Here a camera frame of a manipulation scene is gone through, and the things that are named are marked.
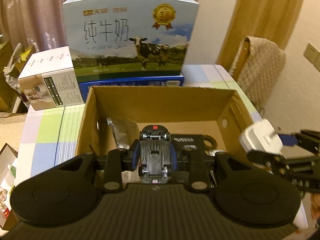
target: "white wall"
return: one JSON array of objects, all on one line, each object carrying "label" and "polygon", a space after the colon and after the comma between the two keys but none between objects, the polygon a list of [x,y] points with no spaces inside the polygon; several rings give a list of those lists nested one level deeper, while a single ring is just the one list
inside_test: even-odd
[{"label": "white wall", "polygon": [[265,107],[265,117],[285,132],[320,130],[320,73],[303,56],[309,43],[320,50],[320,0],[304,0],[285,49],[286,65]]},{"label": "white wall", "polygon": [[186,64],[213,64],[223,45],[236,0],[198,0]]}]

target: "pink curtain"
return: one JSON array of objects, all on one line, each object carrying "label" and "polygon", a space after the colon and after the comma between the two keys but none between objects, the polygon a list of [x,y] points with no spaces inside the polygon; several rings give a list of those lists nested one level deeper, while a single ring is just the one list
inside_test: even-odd
[{"label": "pink curtain", "polygon": [[36,51],[66,46],[61,5],[65,0],[0,0],[0,33],[12,47]]}]

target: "table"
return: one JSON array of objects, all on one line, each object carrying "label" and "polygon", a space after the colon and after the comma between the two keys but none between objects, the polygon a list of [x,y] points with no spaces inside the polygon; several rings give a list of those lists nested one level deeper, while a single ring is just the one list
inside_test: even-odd
[{"label": "table", "polygon": [[[261,117],[220,65],[185,65],[184,86],[237,90],[254,122]],[[19,146],[16,184],[74,157],[85,104],[35,111],[30,107]]]}]

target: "hand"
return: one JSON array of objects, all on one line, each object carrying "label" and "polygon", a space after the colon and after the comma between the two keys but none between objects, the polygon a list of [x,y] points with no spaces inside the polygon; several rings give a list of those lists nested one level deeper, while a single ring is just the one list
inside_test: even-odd
[{"label": "hand", "polygon": [[320,218],[320,193],[312,193],[311,200],[311,216],[313,219],[318,220]]}]

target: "black tape roll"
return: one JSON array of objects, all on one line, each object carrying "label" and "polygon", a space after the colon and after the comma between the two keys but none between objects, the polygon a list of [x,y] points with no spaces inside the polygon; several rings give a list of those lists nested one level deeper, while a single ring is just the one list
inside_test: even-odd
[{"label": "black tape roll", "polygon": [[211,146],[209,146],[204,142],[204,149],[206,151],[212,151],[217,149],[217,146],[218,146],[217,141],[210,135],[203,135],[203,141],[208,141],[211,143]]}]

